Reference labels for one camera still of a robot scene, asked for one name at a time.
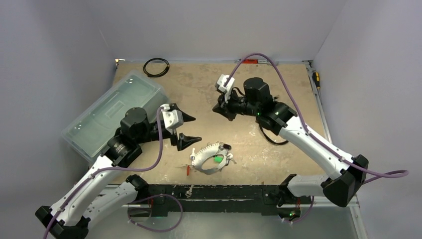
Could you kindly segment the black key fob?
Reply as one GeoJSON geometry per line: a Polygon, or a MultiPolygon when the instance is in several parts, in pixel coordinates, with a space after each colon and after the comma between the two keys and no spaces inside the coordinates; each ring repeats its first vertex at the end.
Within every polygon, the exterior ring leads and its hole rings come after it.
{"type": "Polygon", "coordinates": [[[220,148],[225,149],[225,150],[231,150],[231,145],[226,144],[226,143],[221,143],[220,148]]]}

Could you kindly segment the green key tag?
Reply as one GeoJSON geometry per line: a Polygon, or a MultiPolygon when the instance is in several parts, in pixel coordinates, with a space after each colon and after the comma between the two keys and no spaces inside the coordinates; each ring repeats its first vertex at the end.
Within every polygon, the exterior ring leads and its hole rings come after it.
{"type": "Polygon", "coordinates": [[[224,157],[222,157],[222,156],[215,156],[214,158],[213,158],[213,161],[215,162],[215,163],[221,163],[222,161],[223,161],[223,159],[224,159],[224,157]]]}

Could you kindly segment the silver key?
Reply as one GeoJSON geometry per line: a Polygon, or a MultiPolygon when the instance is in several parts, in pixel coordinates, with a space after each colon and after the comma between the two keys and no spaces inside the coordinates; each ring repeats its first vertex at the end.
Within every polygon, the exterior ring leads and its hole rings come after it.
{"type": "Polygon", "coordinates": [[[186,196],[187,198],[191,198],[191,196],[192,196],[192,194],[193,194],[193,188],[194,188],[194,185],[191,185],[191,186],[189,187],[189,189],[185,192],[185,196],[186,196]]]}

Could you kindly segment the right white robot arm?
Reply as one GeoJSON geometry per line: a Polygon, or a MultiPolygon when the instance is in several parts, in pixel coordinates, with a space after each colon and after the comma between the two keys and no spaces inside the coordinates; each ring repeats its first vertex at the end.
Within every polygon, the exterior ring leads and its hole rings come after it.
{"type": "Polygon", "coordinates": [[[237,115],[255,117],[261,128],[296,146],[325,172],[316,176],[289,175],[280,185],[279,204],[302,196],[324,196],[333,204],[346,207],[364,184],[366,173],[359,167],[367,169],[368,159],[352,156],[315,132],[293,108],[276,101],[261,78],[247,79],[243,96],[235,92],[233,82],[227,75],[219,77],[215,87],[220,96],[213,112],[229,121],[237,115]]]}

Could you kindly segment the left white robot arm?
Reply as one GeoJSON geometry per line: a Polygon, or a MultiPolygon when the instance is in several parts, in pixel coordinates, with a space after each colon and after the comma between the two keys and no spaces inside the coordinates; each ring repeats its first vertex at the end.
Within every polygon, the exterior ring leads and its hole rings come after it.
{"type": "Polygon", "coordinates": [[[183,123],[195,120],[177,104],[163,104],[155,115],[155,122],[150,122],[144,108],[129,109],[87,173],[55,204],[41,206],[36,211],[36,217],[45,227],[44,238],[83,239],[94,222],[111,210],[132,201],[144,203],[148,199],[148,184],[139,173],[158,166],[164,140],[170,139],[179,151],[201,140],[177,133],[183,123]],[[133,161],[142,154],[141,145],[153,141],[159,143],[154,163],[146,168],[132,168],[133,161]]]}

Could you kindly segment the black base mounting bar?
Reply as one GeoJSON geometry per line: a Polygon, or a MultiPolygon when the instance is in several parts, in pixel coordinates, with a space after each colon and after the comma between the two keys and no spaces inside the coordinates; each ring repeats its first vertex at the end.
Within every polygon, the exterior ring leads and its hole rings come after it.
{"type": "Polygon", "coordinates": [[[139,175],[125,180],[134,186],[135,202],[146,204],[152,216],[166,217],[170,212],[260,213],[263,216],[288,215],[282,206],[295,208],[309,204],[310,196],[295,197],[280,185],[194,185],[191,198],[185,192],[191,185],[149,184],[139,175]]]}

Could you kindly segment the yellow black screwdriver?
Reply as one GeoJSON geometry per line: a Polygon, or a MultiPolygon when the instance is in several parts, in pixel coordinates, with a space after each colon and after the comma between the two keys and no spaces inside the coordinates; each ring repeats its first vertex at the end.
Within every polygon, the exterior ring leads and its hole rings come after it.
{"type": "Polygon", "coordinates": [[[320,89],[320,77],[319,77],[319,73],[317,71],[313,72],[312,79],[313,79],[313,82],[315,84],[316,89],[319,90],[320,89]]]}

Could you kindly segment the clear plastic storage box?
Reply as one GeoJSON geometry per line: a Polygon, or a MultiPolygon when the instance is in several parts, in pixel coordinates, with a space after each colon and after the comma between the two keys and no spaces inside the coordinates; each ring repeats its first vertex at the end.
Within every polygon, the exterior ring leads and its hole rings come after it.
{"type": "Polygon", "coordinates": [[[132,70],[70,123],[62,131],[62,138],[93,164],[129,109],[145,109],[149,121],[154,122],[157,109],[169,102],[162,85],[132,70]]]}

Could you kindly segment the red handled adjustable wrench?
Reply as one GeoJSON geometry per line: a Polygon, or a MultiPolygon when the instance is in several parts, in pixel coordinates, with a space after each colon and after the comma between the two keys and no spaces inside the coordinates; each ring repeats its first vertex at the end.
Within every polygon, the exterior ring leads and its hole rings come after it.
{"type": "Polygon", "coordinates": [[[272,65],[271,62],[269,60],[266,59],[245,59],[245,60],[240,60],[240,59],[236,59],[234,61],[236,64],[241,62],[242,64],[266,64],[266,65],[272,65]]]}

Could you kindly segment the aluminium frame rail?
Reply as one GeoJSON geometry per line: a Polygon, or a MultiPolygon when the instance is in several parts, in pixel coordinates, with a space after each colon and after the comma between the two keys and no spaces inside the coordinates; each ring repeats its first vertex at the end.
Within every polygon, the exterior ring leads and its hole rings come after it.
{"type": "MultiPolygon", "coordinates": [[[[320,94],[320,89],[317,90],[315,87],[315,84],[313,82],[312,79],[312,74],[314,71],[316,71],[316,69],[314,69],[312,67],[312,61],[304,61],[304,64],[306,66],[307,69],[307,73],[309,75],[309,79],[310,79],[310,83],[313,89],[313,93],[317,102],[317,107],[318,107],[318,111],[320,114],[320,118],[322,121],[322,125],[324,128],[324,137],[325,139],[332,144],[332,138],[330,135],[330,131],[328,128],[328,124],[326,121],[326,117],[325,117],[325,112],[323,110],[323,106],[322,106],[322,100],[321,100],[321,94],[320,94]]],[[[353,194],[353,188],[349,189],[347,188],[347,190],[336,190],[334,191],[333,187],[330,187],[329,191],[328,191],[328,196],[326,196],[331,202],[335,203],[337,206],[342,206],[345,207],[348,205],[348,203],[353,199],[354,194],[353,194]]]]}

